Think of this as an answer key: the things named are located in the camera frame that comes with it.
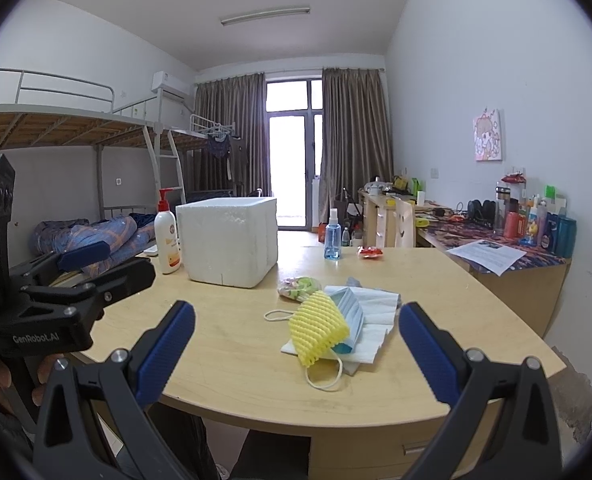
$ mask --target colorful tablecloth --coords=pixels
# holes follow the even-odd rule
[[[453,249],[461,245],[474,242],[476,240],[493,240],[499,244],[515,247],[525,254],[520,260],[516,261],[509,270],[534,269],[535,267],[553,267],[565,265],[566,259],[554,254],[548,253],[544,249],[536,247],[523,247],[518,238],[505,238],[495,235],[491,229],[473,224],[470,222],[453,223],[447,221],[431,222],[428,228],[423,229],[427,234],[435,237],[446,249]],[[468,263],[478,272],[488,273],[489,269],[475,262]]]

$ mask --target bed railing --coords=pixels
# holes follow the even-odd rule
[[[217,123],[215,121],[208,120],[204,117],[201,117],[201,116],[197,115],[195,113],[195,110],[192,110],[192,108],[189,107],[186,104],[186,102],[183,101],[183,99],[179,98],[178,96],[175,96],[171,92],[168,92],[162,88],[158,89],[157,93],[155,95],[152,95],[151,97],[140,99],[140,100],[132,102],[130,104],[121,106],[120,108],[115,108],[114,106],[115,106],[115,101],[116,101],[116,92],[109,85],[105,85],[102,83],[96,83],[94,81],[89,81],[87,79],[80,79],[77,77],[71,77],[71,76],[66,76],[66,75],[54,74],[54,73],[49,73],[49,72],[37,72],[35,70],[22,70],[22,69],[18,69],[18,68],[0,68],[0,72],[15,73],[15,74],[20,75],[18,78],[18,86],[16,86],[14,104],[18,104],[18,101],[20,100],[20,93],[23,91],[44,92],[44,93],[60,94],[60,95],[67,95],[67,96],[74,96],[74,97],[82,97],[85,99],[91,99],[91,100],[95,100],[95,101],[108,103],[109,104],[109,110],[108,110],[109,113],[119,114],[121,116],[124,116],[123,113],[124,112],[126,113],[128,110],[129,117],[131,117],[131,118],[134,118],[134,114],[136,113],[136,107],[142,105],[142,107],[143,107],[142,119],[146,120],[146,118],[147,118],[146,117],[147,103],[149,103],[151,101],[156,101],[156,103],[153,105],[154,112],[155,112],[156,116],[154,118],[151,118],[150,120],[153,122],[157,121],[158,123],[162,123],[162,120],[163,120],[163,118],[162,118],[163,97],[166,96],[166,97],[171,98],[172,100],[180,102],[182,104],[182,106],[189,112],[189,130],[186,133],[193,135],[195,137],[202,137],[203,139],[206,139],[207,137],[218,137],[219,139],[222,139],[224,136],[227,136],[227,135],[236,136],[236,124],[235,123],[224,125],[224,124]],[[53,78],[53,79],[57,79],[57,80],[73,81],[76,83],[93,86],[96,88],[100,88],[103,91],[111,92],[111,99],[109,99],[108,95],[106,97],[101,97],[101,96],[95,96],[95,95],[86,94],[86,93],[82,93],[82,92],[59,90],[56,88],[46,88],[44,86],[24,86],[23,81],[24,81],[24,77],[26,75],[49,77],[49,78]]]
[[[22,92],[22,91],[45,92],[45,93],[52,93],[52,94],[70,95],[70,96],[75,96],[75,97],[84,97],[86,99],[92,99],[92,100],[96,100],[96,101],[102,101],[105,103],[109,103],[109,110],[108,111],[113,112],[113,106],[114,106],[114,102],[116,100],[116,94],[113,91],[113,88],[111,88],[108,85],[103,85],[102,83],[96,83],[94,81],[88,81],[87,79],[80,79],[77,77],[69,77],[66,75],[52,74],[49,72],[36,72],[35,70],[21,70],[21,69],[16,69],[16,68],[0,68],[0,72],[20,74],[20,77],[18,78],[18,86],[16,88],[16,96],[15,96],[15,101],[14,101],[15,104],[18,104],[18,101],[20,99],[20,92]],[[111,99],[109,99],[108,97],[99,97],[99,96],[94,96],[94,95],[89,95],[89,94],[82,94],[80,92],[70,92],[67,90],[58,90],[55,88],[23,86],[22,82],[24,80],[25,75],[27,75],[27,74],[28,75],[51,77],[54,79],[60,79],[60,80],[66,80],[66,81],[74,81],[77,83],[95,86],[97,88],[103,89],[103,91],[108,90],[109,92],[111,92]]]
[[[109,220],[116,216],[125,216],[131,213],[155,214],[158,209],[155,205],[120,205],[102,208],[104,219]]]

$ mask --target paper sheet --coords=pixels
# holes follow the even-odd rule
[[[471,262],[476,262],[499,276],[527,254],[525,251],[490,242],[489,240],[478,240],[477,242],[450,249],[447,252]]]
[[[324,292],[333,294],[346,286],[326,286]],[[372,364],[376,359],[378,350],[383,345],[385,338],[394,328],[398,294],[375,290],[374,288],[349,287],[355,294],[358,303],[361,304],[365,315],[365,322],[362,325],[361,335],[356,341],[356,348],[350,354],[340,354],[338,357],[343,361],[343,368],[349,375],[353,375],[360,363]],[[291,339],[284,344],[281,352],[296,355]],[[323,356],[323,359],[335,360],[333,354]]]

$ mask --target blue surgical mask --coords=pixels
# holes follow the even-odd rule
[[[337,354],[350,354],[356,347],[356,341],[361,334],[365,315],[355,294],[349,288],[343,288],[331,295],[333,302],[340,310],[349,325],[349,337],[333,347]]]

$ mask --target mask ear loop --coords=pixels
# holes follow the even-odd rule
[[[270,310],[269,312],[266,312],[263,317],[265,318],[265,321],[287,321],[290,320],[291,316],[293,316],[295,313],[295,310],[283,310],[281,308],[277,308],[276,310]],[[269,317],[271,314],[287,314],[287,316]]]
[[[263,317],[265,318],[265,321],[288,321],[291,319],[291,317],[296,313],[295,310],[284,310],[282,308],[277,308],[275,310],[270,310],[269,312],[266,312]],[[280,317],[269,317],[272,314],[286,314],[286,316],[280,316]],[[333,350],[330,350],[330,352],[332,352],[333,356],[336,358],[336,360],[338,361],[338,374],[336,375],[336,378],[333,380],[332,383],[329,384],[314,384],[311,379],[309,378],[309,369],[305,368],[305,380],[307,381],[307,384],[309,384],[309,386],[311,386],[312,388],[315,388],[316,390],[320,390],[321,392],[328,392],[331,390],[331,388],[333,388],[334,386],[336,386],[336,384],[338,384],[338,381],[340,381],[341,377],[343,376],[343,361],[342,359],[340,359],[340,357],[338,357],[338,354],[336,354],[336,352],[334,352]]]
[[[314,384],[311,381],[311,379],[309,378],[309,368],[305,368],[305,379],[307,380],[307,383],[309,384],[309,386],[311,386],[312,388],[315,388],[316,390],[320,390],[322,392],[331,391],[331,388],[336,386],[336,384],[338,384],[338,381],[340,381],[341,377],[343,376],[343,361],[340,359],[340,357],[338,357],[338,354],[336,352],[334,352],[333,350],[330,350],[330,352],[332,352],[333,356],[338,361],[338,375],[336,375],[336,378],[333,380],[332,383],[323,384],[323,385]]]

